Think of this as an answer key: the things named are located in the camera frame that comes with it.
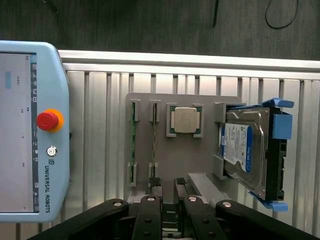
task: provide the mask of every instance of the slotted aluminum panel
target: slotted aluminum panel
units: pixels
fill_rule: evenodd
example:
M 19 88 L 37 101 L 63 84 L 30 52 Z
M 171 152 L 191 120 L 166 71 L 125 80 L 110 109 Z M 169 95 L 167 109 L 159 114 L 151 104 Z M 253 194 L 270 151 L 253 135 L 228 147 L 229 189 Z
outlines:
M 273 97 L 294 101 L 294 108 L 285 109 L 294 116 L 283 183 L 289 211 L 265 209 L 241 185 L 238 201 L 320 237 L 320 62 L 59 52 L 70 91 L 69 189 L 54 222 L 2 223 L 2 239 L 25 240 L 104 200 L 123 197 L 125 98 L 130 92 L 239 96 L 249 105 Z

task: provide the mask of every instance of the touchscreen display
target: touchscreen display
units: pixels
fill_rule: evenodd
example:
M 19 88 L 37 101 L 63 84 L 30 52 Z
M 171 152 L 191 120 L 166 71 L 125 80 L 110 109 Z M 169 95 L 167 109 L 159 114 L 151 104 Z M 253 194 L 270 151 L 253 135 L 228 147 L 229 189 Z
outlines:
M 0 213 L 39 212 L 37 56 L 0 52 Z

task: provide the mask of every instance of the hard drive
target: hard drive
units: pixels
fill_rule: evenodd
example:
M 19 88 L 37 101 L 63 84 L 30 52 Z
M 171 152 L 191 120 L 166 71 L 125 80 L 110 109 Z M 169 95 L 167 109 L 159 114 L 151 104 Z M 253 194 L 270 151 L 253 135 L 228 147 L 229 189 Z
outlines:
M 224 171 L 265 201 L 284 200 L 283 176 L 287 140 L 274 134 L 280 108 L 230 109 L 220 126 Z

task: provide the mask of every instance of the blue hard drive label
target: blue hard drive label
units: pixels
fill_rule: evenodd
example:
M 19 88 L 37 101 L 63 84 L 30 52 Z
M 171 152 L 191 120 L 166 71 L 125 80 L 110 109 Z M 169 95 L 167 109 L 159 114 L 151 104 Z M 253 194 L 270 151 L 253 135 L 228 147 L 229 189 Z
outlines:
M 233 165 L 239 162 L 242 170 L 249 173 L 251 170 L 252 138 L 251 126 L 226 123 L 221 129 L 221 156 Z

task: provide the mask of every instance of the red button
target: red button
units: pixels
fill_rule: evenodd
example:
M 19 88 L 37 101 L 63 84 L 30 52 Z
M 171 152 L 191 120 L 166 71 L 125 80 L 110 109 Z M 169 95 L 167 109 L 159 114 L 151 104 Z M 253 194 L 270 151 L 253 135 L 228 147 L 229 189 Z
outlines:
M 58 116 L 53 112 L 42 112 L 36 118 L 36 125 L 43 131 L 55 129 L 59 123 Z

